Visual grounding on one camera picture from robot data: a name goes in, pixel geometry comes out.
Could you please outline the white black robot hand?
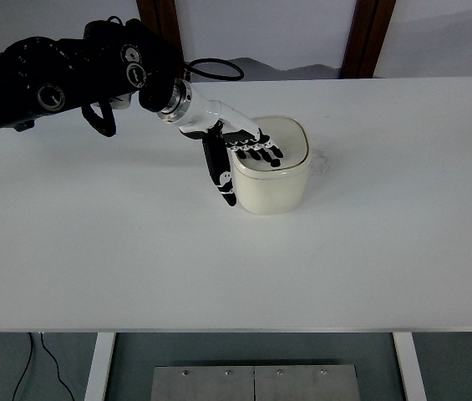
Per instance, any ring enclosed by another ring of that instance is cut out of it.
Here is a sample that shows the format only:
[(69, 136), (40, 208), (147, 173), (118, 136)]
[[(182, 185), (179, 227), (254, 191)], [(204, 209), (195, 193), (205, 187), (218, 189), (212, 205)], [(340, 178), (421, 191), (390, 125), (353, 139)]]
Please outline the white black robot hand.
[(257, 123), (218, 100), (183, 96), (178, 101), (178, 127), (190, 139), (203, 139), (211, 180), (229, 206), (236, 205), (236, 194), (225, 142), (260, 142), (258, 148), (248, 145), (246, 151), (241, 146), (234, 145), (233, 151), (240, 160), (246, 160), (248, 154), (254, 160), (264, 160), (272, 168), (277, 168), (281, 166), (281, 159), (284, 157), (274, 140), (264, 134)]

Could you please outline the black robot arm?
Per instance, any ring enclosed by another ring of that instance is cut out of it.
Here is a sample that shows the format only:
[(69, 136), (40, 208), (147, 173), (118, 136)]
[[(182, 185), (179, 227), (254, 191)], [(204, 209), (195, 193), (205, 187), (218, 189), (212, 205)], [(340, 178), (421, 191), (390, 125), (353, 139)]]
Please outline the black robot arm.
[(282, 151), (254, 121), (203, 98), (178, 77), (179, 67), (176, 50), (137, 19), (90, 22), (81, 39), (26, 38), (0, 53), (0, 128), (24, 131), (38, 118), (79, 109), (111, 137), (119, 100), (138, 94), (144, 109), (201, 141), (213, 183), (235, 205), (229, 154), (278, 167)]

